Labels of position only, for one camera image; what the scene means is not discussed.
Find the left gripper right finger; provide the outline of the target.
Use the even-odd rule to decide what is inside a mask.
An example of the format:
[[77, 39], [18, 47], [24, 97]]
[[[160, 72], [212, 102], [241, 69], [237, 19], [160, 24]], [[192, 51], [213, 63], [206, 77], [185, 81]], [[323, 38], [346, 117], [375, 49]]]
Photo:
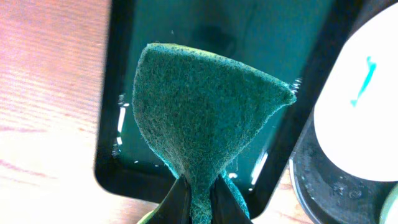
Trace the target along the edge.
[[212, 224], [252, 224], [219, 175], [210, 189]]

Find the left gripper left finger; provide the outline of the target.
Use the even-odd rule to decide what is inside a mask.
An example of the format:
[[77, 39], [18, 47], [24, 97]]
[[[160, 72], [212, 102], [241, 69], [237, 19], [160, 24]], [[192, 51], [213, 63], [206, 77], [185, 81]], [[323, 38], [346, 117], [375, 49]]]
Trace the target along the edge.
[[162, 203], [145, 219], [145, 224], [190, 224], [191, 187], [181, 175]]

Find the green scrub sponge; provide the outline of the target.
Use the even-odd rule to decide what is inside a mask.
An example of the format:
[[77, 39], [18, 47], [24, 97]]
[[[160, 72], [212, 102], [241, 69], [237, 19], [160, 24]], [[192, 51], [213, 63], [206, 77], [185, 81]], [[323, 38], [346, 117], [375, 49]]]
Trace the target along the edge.
[[192, 188], [193, 223], [212, 218], [210, 187], [268, 119], [292, 105], [285, 82], [233, 59], [178, 44], [148, 44], [132, 92], [150, 149]]

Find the white plate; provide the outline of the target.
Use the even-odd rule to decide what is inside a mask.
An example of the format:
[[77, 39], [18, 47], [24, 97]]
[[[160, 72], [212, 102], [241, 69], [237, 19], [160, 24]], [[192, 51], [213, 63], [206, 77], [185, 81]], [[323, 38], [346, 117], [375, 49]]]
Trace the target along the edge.
[[397, 180], [397, 1], [378, 9], [344, 44], [313, 112], [327, 158], [366, 180]]

